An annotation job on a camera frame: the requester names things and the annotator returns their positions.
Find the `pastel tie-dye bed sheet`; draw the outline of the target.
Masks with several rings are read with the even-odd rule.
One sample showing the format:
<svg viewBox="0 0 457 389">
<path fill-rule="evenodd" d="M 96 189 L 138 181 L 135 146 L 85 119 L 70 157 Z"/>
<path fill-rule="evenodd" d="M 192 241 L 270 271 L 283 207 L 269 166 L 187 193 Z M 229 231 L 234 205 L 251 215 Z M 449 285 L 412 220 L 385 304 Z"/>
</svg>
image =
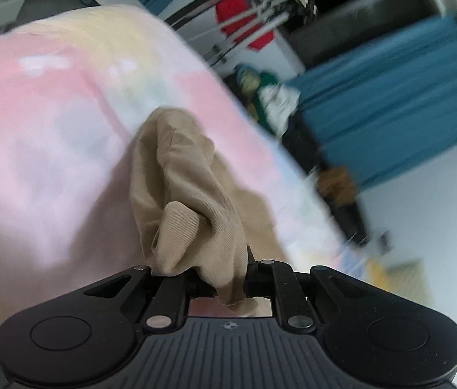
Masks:
<svg viewBox="0 0 457 389">
<path fill-rule="evenodd" d="M 277 246 L 387 288 L 344 240 L 310 177 L 162 20 L 112 5 L 0 36 L 0 324 L 142 261 L 129 203 L 132 141 L 150 114 L 184 109 L 238 189 L 263 201 Z"/>
</svg>

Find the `pile of mixed clothes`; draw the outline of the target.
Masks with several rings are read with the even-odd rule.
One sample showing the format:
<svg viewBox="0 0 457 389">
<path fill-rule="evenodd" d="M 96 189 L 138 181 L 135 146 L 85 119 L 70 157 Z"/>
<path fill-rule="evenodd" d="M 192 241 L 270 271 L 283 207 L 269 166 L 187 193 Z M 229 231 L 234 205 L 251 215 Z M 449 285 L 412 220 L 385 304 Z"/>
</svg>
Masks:
<svg viewBox="0 0 457 389">
<path fill-rule="evenodd" d="M 261 128 L 276 138 L 306 173 L 328 169 L 320 146 L 302 120 L 300 92 L 268 70 L 239 64 L 224 83 Z"/>
</svg>

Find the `blue window curtain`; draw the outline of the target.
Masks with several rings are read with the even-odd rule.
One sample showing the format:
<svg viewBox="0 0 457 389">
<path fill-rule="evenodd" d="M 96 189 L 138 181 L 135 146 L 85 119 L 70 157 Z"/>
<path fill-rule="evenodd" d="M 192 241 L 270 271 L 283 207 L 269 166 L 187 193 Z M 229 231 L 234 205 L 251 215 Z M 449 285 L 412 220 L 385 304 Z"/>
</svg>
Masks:
<svg viewBox="0 0 457 389">
<path fill-rule="evenodd" d="M 457 16 L 367 42 L 289 85 L 328 163 L 373 187 L 457 144 Z"/>
</svg>

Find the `tan printed t-shirt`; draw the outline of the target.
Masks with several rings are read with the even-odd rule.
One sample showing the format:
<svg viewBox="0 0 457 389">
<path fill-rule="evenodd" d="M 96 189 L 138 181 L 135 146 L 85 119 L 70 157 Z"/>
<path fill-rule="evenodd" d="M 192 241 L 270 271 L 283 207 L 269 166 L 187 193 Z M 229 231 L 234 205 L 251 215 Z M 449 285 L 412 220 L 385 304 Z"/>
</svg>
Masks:
<svg viewBox="0 0 457 389">
<path fill-rule="evenodd" d="M 243 292 L 248 258 L 285 261 L 269 209 L 239 187 L 187 111 L 163 107 L 132 148 L 130 201 L 143 258 L 159 276 L 194 269 L 234 314 L 271 314 Z"/>
</svg>

